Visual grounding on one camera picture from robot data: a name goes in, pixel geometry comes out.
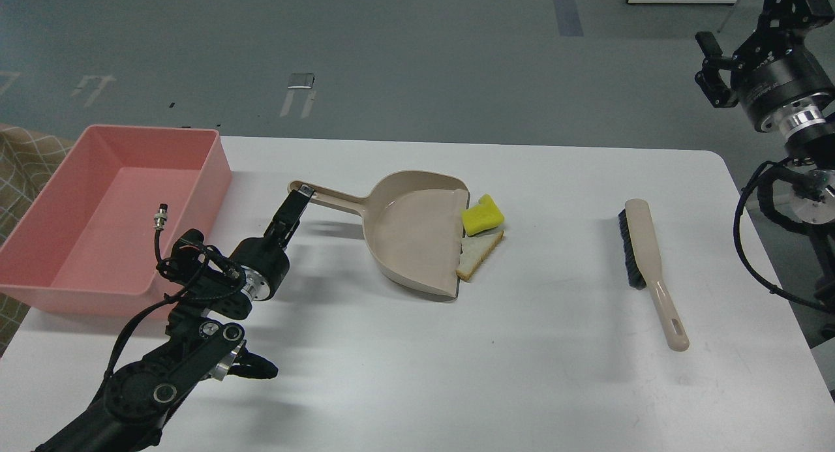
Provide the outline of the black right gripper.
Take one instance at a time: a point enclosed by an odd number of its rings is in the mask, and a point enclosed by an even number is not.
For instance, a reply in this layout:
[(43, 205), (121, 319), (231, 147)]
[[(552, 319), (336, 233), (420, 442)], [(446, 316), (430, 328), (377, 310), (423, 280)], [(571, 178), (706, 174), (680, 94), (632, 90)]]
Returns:
[[(778, 126), (782, 108), (814, 105), (824, 110), (833, 102), (833, 83), (805, 46), (811, 30), (833, 21), (828, 0), (763, 0), (751, 36), (723, 54), (712, 32), (697, 32), (704, 56), (695, 83), (713, 108), (742, 105), (754, 129), (767, 133)], [(721, 71), (733, 72), (731, 86)]]

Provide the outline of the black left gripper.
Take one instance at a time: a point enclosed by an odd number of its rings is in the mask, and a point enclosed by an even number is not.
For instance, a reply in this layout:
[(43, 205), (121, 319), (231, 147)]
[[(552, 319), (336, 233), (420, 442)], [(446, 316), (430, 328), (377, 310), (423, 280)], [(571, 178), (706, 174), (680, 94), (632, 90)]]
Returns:
[(251, 300), (266, 301), (274, 297), (290, 267), (284, 251), (314, 194), (310, 185), (293, 188), (264, 235), (246, 238), (233, 250), (230, 259), (244, 269), (247, 282), (243, 292)]

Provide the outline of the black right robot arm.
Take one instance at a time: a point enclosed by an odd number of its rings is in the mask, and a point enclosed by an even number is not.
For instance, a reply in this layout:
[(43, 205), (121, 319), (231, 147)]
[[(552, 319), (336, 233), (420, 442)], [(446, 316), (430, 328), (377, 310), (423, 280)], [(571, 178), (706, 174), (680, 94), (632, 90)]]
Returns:
[[(770, 294), (833, 317), (833, 81), (805, 45), (811, 30), (833, 21), (829, 0), (763, 0), (752, 34), (725, 55), (711, 32), (695, 34), (702, 51), (695, 83), (714, 108), (740, 106), (755, 131), (778, 131), (781, 161), (755, 169), (740, 191), (733, 240), (740, 261)], [(822, 275), (808, 299), (779, 288), (748, 261), (740, 235), (743, 209), (755, 197), (770, 222), (808, 238)]]

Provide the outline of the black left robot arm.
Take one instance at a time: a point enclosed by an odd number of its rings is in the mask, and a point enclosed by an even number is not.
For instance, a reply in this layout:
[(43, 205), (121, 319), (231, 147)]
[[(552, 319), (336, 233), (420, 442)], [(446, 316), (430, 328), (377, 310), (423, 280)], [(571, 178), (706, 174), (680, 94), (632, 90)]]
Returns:
[[(315, 190), (293, 188), (262, 236), (242, 240), (229, 256), (190, 229), (170, 255), (156, 253), (156, 271), (179, 286), (122, 328), (89, 406), (38, 451), (138, 451), (159, 444), (165, 425), (198, 383), (227, 375), (271, 380), (279, 369), (247, 348), (241, 322), (288, 273), (286, 248)], [(166, 341), (140, 360), (117, 367), (129, 337), (155, 310), (170, 307)]]

